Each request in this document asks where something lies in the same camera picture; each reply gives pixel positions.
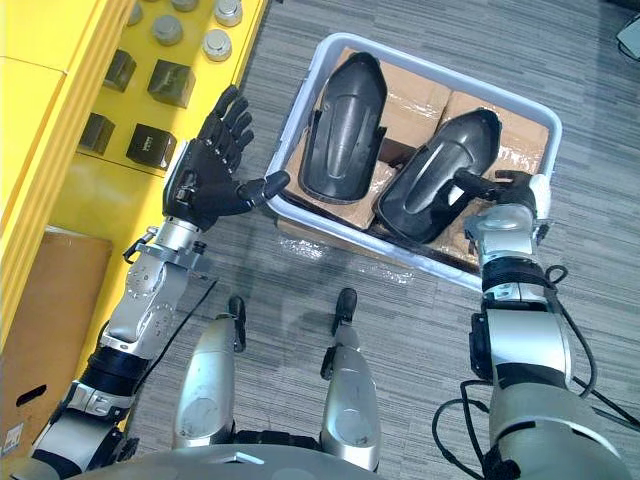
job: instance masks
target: robotic hand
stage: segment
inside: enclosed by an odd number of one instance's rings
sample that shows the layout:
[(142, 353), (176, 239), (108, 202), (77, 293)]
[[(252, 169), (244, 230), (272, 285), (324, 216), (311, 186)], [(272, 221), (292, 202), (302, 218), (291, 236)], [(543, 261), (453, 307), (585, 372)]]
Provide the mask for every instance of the robotic hand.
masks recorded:
[(207, 231), (218, 217), (248, 212), (289, 183), (284, 171), (245, 184), (232, 179), (242, 151), (253, 140), (253, 132), (246, 130), (251, 123), (248, 105), (233, 85), (220, 96), (198, 136), (169, 167), (162, 199), (165, 217)]
[[(34, 442), (30, 462), (13, 478), (67, 478), (133, 454), (136, 442), (127, 441), (117, 425), (169, 338), (189, 274), (209, 269), (200, 234), (218, 217), (248, 212), (289, 182), (286, 172), (247, 183), (233, 179), (253, 139), (247, 106), (235, 86), (227, 88), (197, 138), (174, 157), (163, 194), (163, 225), (150, 227), (124, 253), (132, 264), (124, 295), (81, 378)], [(139, 256), (132, 262), (135, 252)]]

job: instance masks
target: silver robot arm segment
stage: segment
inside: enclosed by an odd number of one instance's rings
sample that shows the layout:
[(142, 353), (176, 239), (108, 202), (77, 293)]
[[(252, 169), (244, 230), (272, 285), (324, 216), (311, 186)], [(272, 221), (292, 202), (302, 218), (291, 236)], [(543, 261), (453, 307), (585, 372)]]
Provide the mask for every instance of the silver robot arm segment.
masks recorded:
[(507, 203), (465, 222), (479, 256), (482, 311), (472, 317), (472, 368), (493, 383), (487, 479), (630, 479), (591, 407), (568, 389), (566, 322), (536, 254), (548, 194), (531, 180), (535, 203)]
[(150, 227), (125, 252), (128, 263), (134, 253), (139, 256), (127, 273), (122, 299), (84, 373), (72, 382), (34, 442), (30, 464), (13, 472), (13, 478), (35, 478), (33, 472), (42, 470), (38, 462), (68, 478), (133, 454), (135, 440), (127, 441), (117, 425), (170, 338), (171, 319), (189, 274), (210, 270), (202, 256), (206, 245), (198, 238), (219, 217), (248, 212), (289, 182), (286, 172), (247, 183), (233, 179), (242, 151), (253, 139), (247, 107), (235, 86), (227, 88), (198, 136), (174, 157), (165, 177), (162, 227)]

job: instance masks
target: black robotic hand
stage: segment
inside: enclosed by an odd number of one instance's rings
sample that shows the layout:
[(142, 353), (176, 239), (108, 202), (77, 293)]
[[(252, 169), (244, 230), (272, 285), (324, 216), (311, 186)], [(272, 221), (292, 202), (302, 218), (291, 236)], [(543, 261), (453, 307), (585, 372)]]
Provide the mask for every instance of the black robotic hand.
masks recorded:
[(218, 217), (248, 212), (273, 198), (289, 183), (289, 175), (276, 172), (266, 178), (240, 183), (232, 174), (242, 151), (253, 140), (247, 127), (251, 114), (247, 99), (231, 85), (170, 168), (162, 198), (162, 213), (187, 221), (203, 231)]

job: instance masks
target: cardboard box on floor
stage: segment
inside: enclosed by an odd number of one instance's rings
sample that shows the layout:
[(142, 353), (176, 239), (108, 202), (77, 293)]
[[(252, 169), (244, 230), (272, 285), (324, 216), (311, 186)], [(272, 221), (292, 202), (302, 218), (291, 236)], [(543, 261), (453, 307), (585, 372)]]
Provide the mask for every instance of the cardboard box on floor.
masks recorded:
[(298, 182), (298, 173), (300, 172), (305, 144), (307, 143), (307, 133), (308, 129), (305, 129), (304, 132), (302, 132), (300, 142), (298, 142), (297, 147), (291, 154), (289, 162), (287, 163), (286, 171), (291, 176), (291, 181), (285, 188), (285, 195), (293, 197), (295, 200), (303, 203), (310, 209), (318, 210), (321, 213), (323, 212), (324, 214), (336, 218), (337, 220), (341, 220), (358, 230), (365, 230), (373, 221), (373, 204), (393, 179), (395, 169), (386, 163), (380, 161), (376, 162), (369, 191), (365, 197), (358, 202), (348, 205), (334, 205), (316, 200), (304, 193), (302, 188), (300, 188), (300, 183)]
[[(549, 137), (547, 127), (464, 92), (451, 94), (440, 123), (481, 107), (494, 111), (502, 122), (498, 158), (483, 177), (495, 180), (496, 170), (537, 173)], [(428, 246), (458, 261), (477, 267), (476, 255), (469, 252), (469, 241), (464, 236), (464, 219), (481, 212), (489, 205), (477, 199), (471, 202)]]
[[(355, 52), (345, 48), (335, 68)], [(380, 69), (387, 84), (380, 126), (386, 127), (387, 133), (378, 158), (395, 165), (408, 160), (433, 136), (451, 90), (390, 63), (381, 61)]]
[(47, 228), (2, 351), (2, 467), (28, 453), (73, 380), (111, 242)]

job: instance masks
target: black cable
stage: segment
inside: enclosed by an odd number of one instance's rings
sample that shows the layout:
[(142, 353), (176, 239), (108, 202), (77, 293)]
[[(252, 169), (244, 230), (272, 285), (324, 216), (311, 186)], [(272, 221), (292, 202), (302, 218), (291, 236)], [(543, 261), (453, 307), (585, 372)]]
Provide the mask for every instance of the black cable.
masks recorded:
[[(573, 381), (576, 382), (581, 387), (585, 386), (585, 383), (576, 376), (573, 377)], [(622, 415), (629, 423), (635, 425), (636, 427), (640, 427), (640, 420), (638, 420), (636, 417), (631, 415), (629, 412), (627, 412), (624, 408), (619, 406), (613, 400), (609, 400), (607, 397), (604, 396), (604, 394), (600, 393), (595, 388), (591, 391), (591, 393), (593, 394), (594, 397), (596, 397), (598, 400), (604, 403), (607, 407), (611, 408), (612, 410), (615, 410), (617, 413)]]
[(473, 450), (476, 452), (476, 456), (478, 457), (478, 461), (480, 462), (480, 465), (482, 465), (482, 460), (484, 455), (482, 454), (480, 443), (478, 443), (478, 437), (476, 437), (476, 431), (473, 428), (473, 420), (471, 420), (471, 409), (469, 408), (469, 396), (467, 395), (467, 387), (471, 385), (492, 385), (492, 384), (491, 382), (487, 382), (486, 380), (466, 380), (460, 384), (460, 394), (462, 396), (462, 408), (464, 410), (464, 421), (467, 424), (467, 432), (469, 433), (469, 439), (471, 440), (471, 445), (473, 446)]
[[(557, 270), (559, 270), (562, 273), (558, 278), (552, 280), (551, 274)], [(560, 283), (562, 280), (564, 280), (568, 274), (569, 274), (569, 270), (564, 265), (551, 265), (549, 268), (547, 268), (546, 272), (544, 273), (547, 281), (554, 287), (555, 285)], [(596, 382), (598, 381), (598, 366), (596, 365), (596, 360), (593, 357), (593, 352), (591, 351), (591, 347), (587, 343), (587, 340), (582, 335), (582, 332), (580, 331), (580, 328), (578, 327), (578, 325), (576, 325), (576, 323), (573, 321), (573, 318), (571, 318), (571, 315), (569, 315), (569, 312), (567, 311), (567, 309), (564, 308), (564, 305), (558, 299), (558, 296), (556, 295), (555, 291), (554, 291), (554, 299), (558, 303), (558, 306), (560, 307), (562, 316), (565, 318), (565, 320), (571, 327), (571, 330), (573, 330), (573, 333), (578, 338), (580, 345), (582, 345), (584, 353), (587, 356), (587, 360), (589, 361), (589, 370), (591, 372), (589, 375), (589, 383), (587, 383), (583, 387), (584, 390), (582, 390), (582, 392), (580, 393), (580, 398), (586, 398), (593, 391), (593, 389), (596, 386)]]
[[(552, 273), (554, 271), (560, 271), (561, 273), (560, 273), (560, 276), (558, 276), (557, 278), (552, 280), (551, 279), (551, 275), (552, 275)], [(546, 277), (547, 281), (555, 287), (555, 285), (557, 285), (562, 280), (564, 280), (567, 277), (568, 274), (569, 274), (569, 270), (564, 265), (552, 265), (549, 268), (547, 268), (547, 270), (545, 272), (545, 277)], [(640, 431), (640, 421), (637, 418), (635, 418), (633, 415), (628, 413), (626, 410), (624, 410), (618, 404), (616, 404), (615, 402), (609, 400), (605, 395), (603, 395), (598, 390), (596, 390), (595, 385), (596, 385), (596, 381), (598, 379), (598, 367), (597, 367), (595, 359), (593, 357), (593, 352), (591, 351), (591, 348), (589, 347), (589, 344), (587, 343), (586, 339), (582, 335), (582, 332), (580, 331), (580, 329), (578, 328), (576, 323), (571, 318), (571, 315), (569, 315), (569, 312), (567, 312), (566, 308), (564, 308), (564, 305), (562, 305), (560, 300), (558, 300), (558, 297), (555, 295), (555, 291), (554, 291), (554, 296), (555, 296), (556, 302), (558, 302), (558, 305), (560, 306), (560, 310), (562, 311), (562, 315), (567, 320), (567, 323), (569, 324), (569, 326), (573, 330), (573, 333), (575, 333), (576, 337), (578, 337), (578, 340), (580, 341), (580, 344), (582, 345), (582, 348), (584, 349), (584, 353), (587, 355), (587, 359), (589, 360), (589, 368), (591, 370), (591, 375), (589, 377), (589, 383), (585, 383), (580, 378), (578, 378), (576, 376), (573, 376), (573, 381), (576, 382), (578, 385), (580, 385), (583, 388), (582, 393), (580, 393), (580, 397), (581, 398), (586, 398), (589, 394), (593, 394), (594, 397), (596, 397), (598, 400), (600, 400), (602, 403), (607, 405), (609, 408), (611, 408), (615, 412), (617, 412), (620, 415), (622, 415), (626, 420), (623, 420), (623, 419), (621, 419), (619, 417), (616, 417), (615, 415), (612, 415), (612, 414), (610, 414), (608, 412), (605, 412), (604, 410), (600, 410), (599, 408), (592, 407), (593, 410), (598, 415), (600, 415), (601, 417), (607, 418), (608, 420), (611, 420), (612, 422), (616, 422), (616, 423), (622, 425), (623, 427), (630, 428), (631, 430)]]
[[(481, 401), (468, 400), (468, 402), (471, 405), (478, 408), (479, 410), (485, 413), (489, 413), (489, 407), (487, 407)], [(449, 463), (452, 463), (453, 465), (458, 467), (460, 470), (462, 470), (464, 473), (475, 478), (476, 480), (484, 480), (484, 477), (482, 475), (471, 470), (464, 463), (458, 460), (458, 458), (453, 453), (451, 453), (451, 451), (448, 448), (446, 448), (440, 441), (440, 436), (438, 435), (438, 421), (440, 420), (440, 416), (447, 408), (451, 407), (452, 405), (456, 405), (458, 403), (464, 404), (464, 400), (462, 398), (456, 398), (454, 400), (449, 400), (448, 402), (445, 402), (438, 407), (438, 409), (436, 410), (436, 413), (433, 415), (433, 420), (431, 421), (431, 434), (433, 435), (433, 440), (436, 442), (436, 446), (438, 447), (438, 450), (440, 450), (440, 453), (445, 458), (445, 460), (447, 460)]]
[(204, 292), (204, 295), (202, 295), (202, 297), (200, 297), (200, 300), (198, 300), (198, 303), (196, 303), (195, 306), (189, 311), (189, 313), (187, 313), (187, 315), (184, 317), (182, 322), (180, 322), (180, 325), (178, 325), (178, 327), (175, 329), (175, 331), (171, 334), (171, 337), (169, 337), (169, 340), (167, 341), (167, 344), (162, 349), (162, 352), (160, 352), (160, 355), (158, 356), (158, 358), (156, 358), (156, 361), (153, 362), (153, 364), (147, 369), (146, 372), (144, 372), (144, 375), (142, 376), (142, 378), (136, 384), (136, 388), (133, 390), (134, 394), (136, 394), (138, 392), (138, 390), (144, 384), (144, 382), (147, 379), (147, 377), (149, 376), (149, 374), (153, 371), (154, 368), (156, 368), (158, 363), (160, 363), (160, 360), (162, 360), (162, 357), (164, 357), (164, 354), (167, 353), (167, 350), (169, 350), (169, 347), (171, 346), (171, 343), (178, 336), (178, 333), (180, 333), (180, 330), (182, 330), (182, 327), (184, 327), (184, 325), (191, 318), (191, 316), (195, 313), (195, 311), (198, 309), (198, 307), (200, 305), (202, 305), (202, 302), (204, 302), (206, 300), (206, 298), (209, 296), (209, 293), (211, 293), (211, 290), (213, 290), (213, 287), (216, 286), (216, 283), (218, 283), (217, 279), (214, 280), (213, 283), (211, 283), (211, 285), (209, 285), (209, 288), (207, 288), (207, 291)]
[(611, 420), (612, 422), (615, 422), (618, 425), (622, 425), (625, 428), (628, 428), (630, 430), (640, 433), (640, 427), (638, 425), (634, 425), (633, 423), (628, 422), (627, 420), (623, 420), (622, 418), (617, 417), (609, 412), (605, 412), (604, 410), (601, 410), (597, 407), (591, 407), (591, 408), (593, 408), (593, 411), (596, 412), (597, 415), (600, 415), (601, 417), (606, 418), (607, 420)]

